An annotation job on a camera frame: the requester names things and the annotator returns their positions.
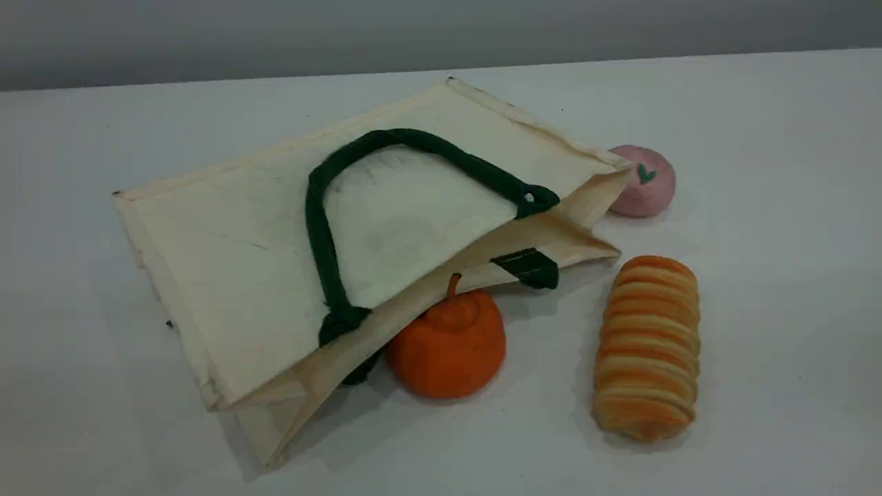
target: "green rope handle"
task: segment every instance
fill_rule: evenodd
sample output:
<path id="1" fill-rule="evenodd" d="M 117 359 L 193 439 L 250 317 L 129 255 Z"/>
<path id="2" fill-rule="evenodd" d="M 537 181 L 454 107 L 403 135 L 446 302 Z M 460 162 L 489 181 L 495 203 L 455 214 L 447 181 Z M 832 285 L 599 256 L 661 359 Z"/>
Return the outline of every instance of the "green rope handle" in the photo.
<path id="1" fill-rule="evenodd" d="M 393 145 L 404 145 L 446 159 L 452 166 L 478 183 L 511 201 L 518 208 L 516 219 L 544 212 L 560 202 L 560 198 L 553 191 L 539 185 L 526 184 L 490 162 L 468 154 L 434 134 L 416 129 L 371 131 L 340 147 L 312 170 L 306 191 L 306 230 L 310 238 L 312 256 L 316 261 L 318 279 L 325 293 L 325 304 L 329 310 L 318 331 L 320 346 L 325 346 L 341 335 L 356 330 L 370 314 L 368 308 L 353 306 L 343 287 L 337 250 L 325 213 L 325 193 L 334 178 L 347 167 L 377 150 Z M 367 373 L 378 358 L 379 353 L 374 354 L 343 383 L 364 382 Z"/>

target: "white tabletop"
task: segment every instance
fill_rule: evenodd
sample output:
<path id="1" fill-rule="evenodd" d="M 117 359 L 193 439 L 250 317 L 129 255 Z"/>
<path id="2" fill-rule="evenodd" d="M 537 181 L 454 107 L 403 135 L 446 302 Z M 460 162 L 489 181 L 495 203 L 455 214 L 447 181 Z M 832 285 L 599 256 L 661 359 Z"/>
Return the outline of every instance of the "white tabletop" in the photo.
<path id="1" fill-rule="evenodd" d="M 110 193 L 415 93 L 441 72 L 0 94 L 2 494 L 879 494 L 882 49 L 456 71 L 574 137 L 677 171 L 671 209 L 607 218 L 702 296 L 697 422 L 635 447 L 588 412 L 614 269 L 495 291 L 497 380 L 438 407 L 383 366 L 282 469 L 202 410 Z"/>

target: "pink toy fruit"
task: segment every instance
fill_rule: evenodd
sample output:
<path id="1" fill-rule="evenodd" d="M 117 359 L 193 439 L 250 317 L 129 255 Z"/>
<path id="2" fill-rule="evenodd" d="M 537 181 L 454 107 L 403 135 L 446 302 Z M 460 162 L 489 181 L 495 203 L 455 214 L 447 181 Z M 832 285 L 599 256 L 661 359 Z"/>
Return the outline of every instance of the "pink toy fruit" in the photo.
<path id="1" fill-rule="evenodd" d="M 662 154 L 634 145 L 615 147 L 610 152 L 638 163 L 611 211 L 628 217 L 651 217 L 668 208 L 674 198 L 676 175 Z"/>

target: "bread roll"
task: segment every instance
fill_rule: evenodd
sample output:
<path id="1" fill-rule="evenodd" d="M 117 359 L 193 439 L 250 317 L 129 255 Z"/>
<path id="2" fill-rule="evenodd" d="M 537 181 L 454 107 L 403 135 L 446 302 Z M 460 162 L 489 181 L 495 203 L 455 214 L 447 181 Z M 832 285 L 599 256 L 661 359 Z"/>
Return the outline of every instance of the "bread roll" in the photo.
<path id="1" fill-rule="evenodd" d="M 695 420 L 699 376 L 698 282 L 673 259 L 622 266 L 603 314 L 594 366 L 594 417 L 640 442 L 677 436 Z"/>

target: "canvas tote bag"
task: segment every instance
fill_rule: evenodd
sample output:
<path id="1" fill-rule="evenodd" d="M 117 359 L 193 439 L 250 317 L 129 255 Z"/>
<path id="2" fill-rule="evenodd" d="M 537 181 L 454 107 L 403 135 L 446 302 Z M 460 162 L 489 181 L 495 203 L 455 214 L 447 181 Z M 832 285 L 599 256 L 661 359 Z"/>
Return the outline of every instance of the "canvas tote bag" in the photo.
<path id="1" fill-rule="evenodd" d="M 270 465 L 451 274 L 460 292 L 553 289 L 559 268 L 617 257 L 590 229 L 633 165 L 448 79 L 115 198 L 202 401 L 234 409 Z"/>

